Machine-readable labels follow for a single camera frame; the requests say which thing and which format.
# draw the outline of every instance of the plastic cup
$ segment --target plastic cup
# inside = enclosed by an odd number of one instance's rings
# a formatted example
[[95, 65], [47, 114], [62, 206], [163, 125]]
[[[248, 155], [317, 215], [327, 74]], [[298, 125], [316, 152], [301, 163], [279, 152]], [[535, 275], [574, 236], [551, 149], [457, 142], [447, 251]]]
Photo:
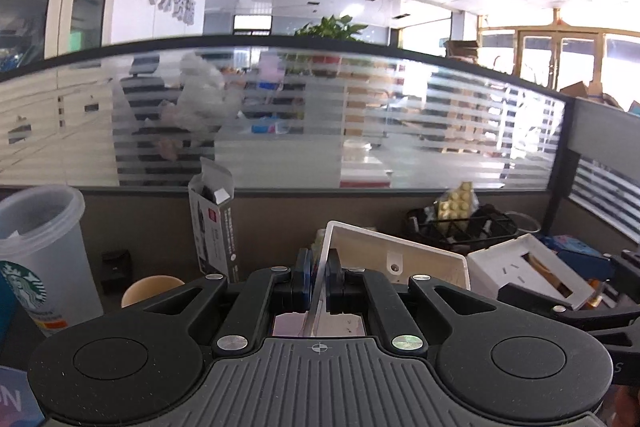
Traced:
[[66, 185], [0, 201], [0, 273], [47, 336], [103, 313], [84, 251], [83, 213], [82, 194]]
[[131, 306], [137, 302], [173, 290], [183, 284], [183, 281], [170, 275], [152, 275], [151, 277], [145, 277], [144, 279], [134, 282], [127, 288], [127, 291], [124, 292], [122, 296], [120, 306], [122, 308]]

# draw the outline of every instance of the blue box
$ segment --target blue box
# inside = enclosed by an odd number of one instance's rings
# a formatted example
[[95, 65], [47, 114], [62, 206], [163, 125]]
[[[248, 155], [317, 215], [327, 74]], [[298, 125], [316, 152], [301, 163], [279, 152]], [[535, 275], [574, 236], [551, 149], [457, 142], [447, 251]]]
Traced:
[[2, 341], [4, 341], [4, 336], [14, 316], [16, 304], [17, 300], [14, 293], [9, 288], [4, 277], [0, 276], [0, 351], [2, 350]]
[[43, 420], [27, 382], [27, 374], [0, 365], [0, 425], [36, 427]]
[[613, 277], [613, 265], [599, 251], [571, 235], [554, 235], [540, 239], [547, 248], [585, 280], [606, 281]]

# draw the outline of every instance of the white plastic box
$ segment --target white plastic box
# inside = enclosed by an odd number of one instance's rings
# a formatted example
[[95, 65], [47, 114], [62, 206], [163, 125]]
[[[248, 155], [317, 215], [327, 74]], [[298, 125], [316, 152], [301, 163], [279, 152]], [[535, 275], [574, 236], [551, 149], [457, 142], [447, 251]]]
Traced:
[[[556, 280], [556, 286], [540, 275], [530, 263], [540, 264], [550, 273], [550, 279]], [[577, 310], [594, 293], [582, 277], [563, 263], [558, 256], [527, 233], [499, 245], [478, 250], [466, 256], [471, 290], [475, 293], [497, 298], [498, 290], [507, 283], [523, 286], [554, 299], [564, 300], [572, 309]], [[561, 283], [565, 290], [562, 295], [556, 287]]]

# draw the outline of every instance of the wire basket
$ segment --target wire basket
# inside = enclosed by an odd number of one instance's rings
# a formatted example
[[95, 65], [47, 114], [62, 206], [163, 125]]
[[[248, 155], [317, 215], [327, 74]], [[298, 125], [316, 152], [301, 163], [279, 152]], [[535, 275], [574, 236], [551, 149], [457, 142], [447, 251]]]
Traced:
[[483, 212], [482, 207], [468, 219], [428, 221], [423, 208], [410, 210], [404, 220], [407, 239], [466, 255], [518, 237], [518, 226], [501, 212]]

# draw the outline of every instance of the cardboard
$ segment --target cardboard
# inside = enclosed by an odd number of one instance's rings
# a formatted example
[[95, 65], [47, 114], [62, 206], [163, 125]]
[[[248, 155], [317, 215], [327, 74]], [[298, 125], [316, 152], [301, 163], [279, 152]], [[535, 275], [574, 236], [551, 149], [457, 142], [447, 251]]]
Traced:
[[204, 274], [222, 273], [239, 282], [236, 237], [231, 218], [234, 180], [231, 172], [200, 158], [202, 172], [189, 182], [189, 204], [198, 265]]

